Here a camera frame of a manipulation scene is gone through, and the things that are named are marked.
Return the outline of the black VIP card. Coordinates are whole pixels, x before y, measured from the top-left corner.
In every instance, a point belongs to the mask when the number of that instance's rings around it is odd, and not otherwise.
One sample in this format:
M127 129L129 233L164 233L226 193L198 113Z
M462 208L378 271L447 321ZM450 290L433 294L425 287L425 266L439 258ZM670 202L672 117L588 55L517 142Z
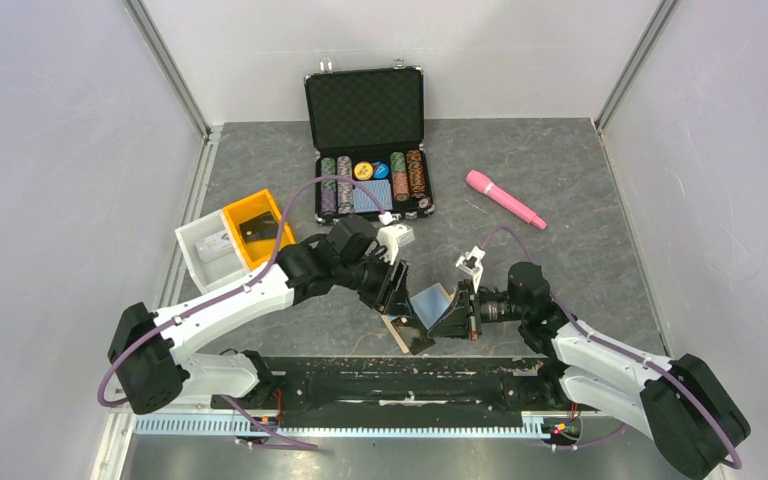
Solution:
M264 212L238 225L244 243L275 240L278 234L278 220L272 212Z
M418 355L436 344L418 318L397 317L390 321L390 326L399 345L411 355Z

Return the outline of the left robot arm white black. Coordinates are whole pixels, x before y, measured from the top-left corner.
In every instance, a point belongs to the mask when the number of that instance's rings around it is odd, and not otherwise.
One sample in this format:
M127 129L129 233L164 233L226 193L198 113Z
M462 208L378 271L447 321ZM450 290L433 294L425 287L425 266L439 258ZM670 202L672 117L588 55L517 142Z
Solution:
M256 353L204 354L213 340L273 312L324 296L335 287L357 293L368 308L415 319L407 292L409 265L399 251L415 238L404 223L376 227L351 214L329 232L282 247L273 262L194 300L150 310L124 309L112 338L97 400L146 415L180 397L240 398L266 405L274 381Z

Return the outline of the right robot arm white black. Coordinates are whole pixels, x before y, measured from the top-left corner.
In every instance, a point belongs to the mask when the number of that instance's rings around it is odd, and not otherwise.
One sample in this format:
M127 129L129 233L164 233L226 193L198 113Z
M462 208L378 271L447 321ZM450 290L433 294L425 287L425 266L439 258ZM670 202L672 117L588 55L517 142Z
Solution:
M537 382L551 408L592 407L653 441L662 457L691 479L720 464L738 467L736 448L751 426L712 369L697 356L655 355L601 335L564 308L540 266L512 265L504 291L458 284L432 337L475 340L486 323L513 322L534 352L548 357Z

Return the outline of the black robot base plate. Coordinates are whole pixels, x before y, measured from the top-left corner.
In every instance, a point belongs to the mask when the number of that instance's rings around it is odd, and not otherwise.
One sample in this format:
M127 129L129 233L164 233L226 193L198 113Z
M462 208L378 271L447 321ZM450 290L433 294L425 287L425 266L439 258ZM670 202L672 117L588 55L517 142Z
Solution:
M573 407L540 357L264 357L266 377L235 399L283 427L515 427L523 412Z

